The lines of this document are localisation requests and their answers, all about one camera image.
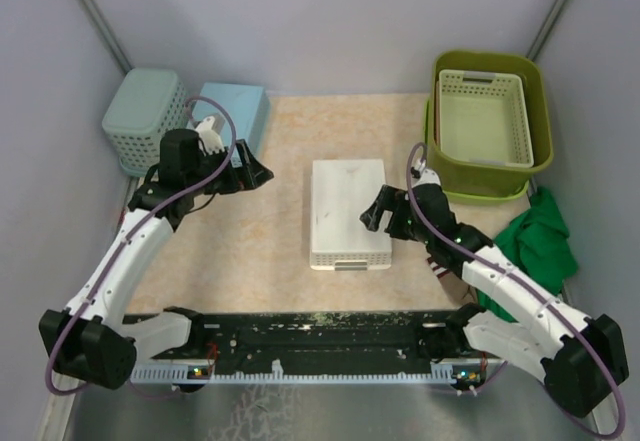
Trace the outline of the white basket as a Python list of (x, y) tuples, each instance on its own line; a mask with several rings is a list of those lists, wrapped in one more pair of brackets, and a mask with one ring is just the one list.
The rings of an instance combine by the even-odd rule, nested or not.
[(384, 270), (391, 239), (369, 231), (360, 215), (385, 184), (381, 159), (315, 160), (311, 170), (309, 264), (317, 271)]

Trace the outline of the large teal perforated basket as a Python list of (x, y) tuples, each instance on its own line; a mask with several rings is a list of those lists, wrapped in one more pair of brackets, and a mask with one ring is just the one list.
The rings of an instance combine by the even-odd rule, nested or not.
[(186, 87), (173, 70), (135, 68), (126, 74), (102, 119), (125, 173), (142, 177), (159, 162), (163, 135), (187, 125), (186, 98)]

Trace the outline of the light blue perforated basket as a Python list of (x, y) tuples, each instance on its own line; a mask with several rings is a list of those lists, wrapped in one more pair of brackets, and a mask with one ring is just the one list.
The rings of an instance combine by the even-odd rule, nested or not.
[[(244, 140), (251, 153), (261, 158), (263, 136), (270, 114), (270, 101), (264, 87), (206, 82), (200, 96), (213, 99), (231, 116), (236, 127), (236, 138)], [(213, 127), (224, 146), (231, 142), (231, 131), (220, 111), (209, 103), (196, 101), (193, 104), (190, 128), (196, 128), (206, 117), (214, 116)]]

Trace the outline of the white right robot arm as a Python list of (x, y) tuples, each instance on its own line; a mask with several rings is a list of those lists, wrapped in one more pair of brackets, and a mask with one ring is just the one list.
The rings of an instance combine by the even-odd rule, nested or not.
[(456, 219), (437, 183), (409, 190), (384, 185), (360, 216), (376, 232), (415, 241), (445, 269), (489, 295), (512, 317), (508, 323), (485, 308), (463, 308), (446, 333), (461, 357), (494, 354), (540, 381), (566, 413), (584, 418), (607, 397), (625, 411), (620, 386), (629, 377), (622, 330), (606, 314), (589, 316), (535, 283), (479, 229)]

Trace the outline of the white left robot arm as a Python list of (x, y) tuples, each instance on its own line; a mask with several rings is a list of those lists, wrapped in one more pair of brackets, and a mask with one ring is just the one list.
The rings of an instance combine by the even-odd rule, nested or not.
[(158, 163), (134, 192), (120, 232), (90, 279), (64, 309), (48, 310), (39, 321), (49, 391), (66, 393), (55, 386), (55, 374), (116, 390), (139, 361), (171, 349), (201, 355), (208, 345), (201, 314), (172, 307), (127, 324), (126, 308), (153, 259), (191, 214), (195, 197), (252, 191), (273, 177), (244, 140), (225, 147), (214, 131), (166, 132)]

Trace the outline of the pale green perforated basket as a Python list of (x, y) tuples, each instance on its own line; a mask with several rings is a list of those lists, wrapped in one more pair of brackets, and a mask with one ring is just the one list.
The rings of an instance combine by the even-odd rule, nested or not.
[(444, 69), (438, 75), (437, 144), (460, 162), (510, 168), (534, 164), (522, 79)]

